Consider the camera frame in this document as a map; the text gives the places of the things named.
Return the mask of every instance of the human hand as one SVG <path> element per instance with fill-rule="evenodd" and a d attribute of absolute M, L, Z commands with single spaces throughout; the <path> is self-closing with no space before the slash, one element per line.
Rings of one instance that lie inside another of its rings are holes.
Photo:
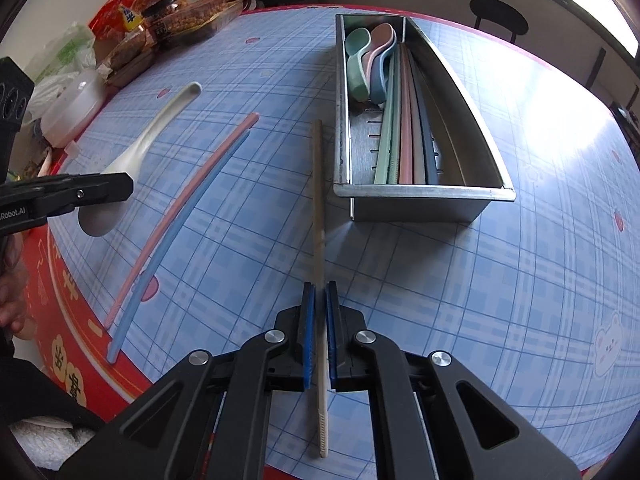
<path fill-rule="evenodd" d="M 35 322 L 27 316 L 24 288 L 29 272 L 22 260 L 22 235 L 8 237 L 4 250 L 4 273 L 0 276 L 0 326 L 7 327 L 22 339 L 31 339 Z"/>

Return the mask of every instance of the white plastic bag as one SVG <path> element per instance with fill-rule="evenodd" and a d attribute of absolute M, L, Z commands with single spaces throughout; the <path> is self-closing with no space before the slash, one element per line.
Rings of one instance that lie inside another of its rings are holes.
<path fill-rule="evenodd" d="M 95 68 L 94 41 L 89 27 L 74 23 L 31 58 L 24 71 L 36 86 L 23 123 L 42 117 L 82 70 Z"/>

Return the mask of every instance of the cartoon bear print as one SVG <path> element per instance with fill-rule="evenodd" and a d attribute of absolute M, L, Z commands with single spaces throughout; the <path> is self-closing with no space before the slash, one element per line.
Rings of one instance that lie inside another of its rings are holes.
<path fill-rule="evenodd" d="M 615 364 L 622 348 L 622 337 L 620 314 L 614 312 L 609 327 L 606 330 L 601 328 L 596 333 L 594 343 L 596 359 L 593 364 L 593 373 L 596 377 L 602 377 Z"/>

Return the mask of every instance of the silver screw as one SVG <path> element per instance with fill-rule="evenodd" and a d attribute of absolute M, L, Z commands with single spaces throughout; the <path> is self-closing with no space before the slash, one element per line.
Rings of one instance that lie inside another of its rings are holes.
<path fill-rule="evenodd" d="M 196 350 L 195 352 L 191 352 L 189 355 L 189 362 L 194 366 L 200 366 L 207 364 L 209 360 L 209 354 L 207 354 L 204 350 Z"/>
<path fill-rule="evenodd" d="M 442 350 L 434 352 L 431 361 L 436 366 L 449 366 L 451 364 L 451 356 Z"/>
<path fill-rule="evenodd" d="M 282 343 L 284 341 L 284 332 L 282 330 L 269 330 L 265 335 L 267 343 Z"/>
<path fill-rule="evenodd" d="M 376 340 L 376 335 L 371 330 L 360 330 L 356 334 L 356 340 L 364 344 L 370 344 Z"/>

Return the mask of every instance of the black chair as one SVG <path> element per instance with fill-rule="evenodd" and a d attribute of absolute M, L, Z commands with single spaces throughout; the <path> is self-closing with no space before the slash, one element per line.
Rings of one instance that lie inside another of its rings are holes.
<path fill-rule="evenodd" d="M 529 31 L 529 23 L 516 9 L 500 0 L 471 0 L 471 12 L 476 15 L 474 28 L 480 28 L 482 20 L 497 23 L 511 32 L 510 43 L 516 36 L 524 36 Z"/>

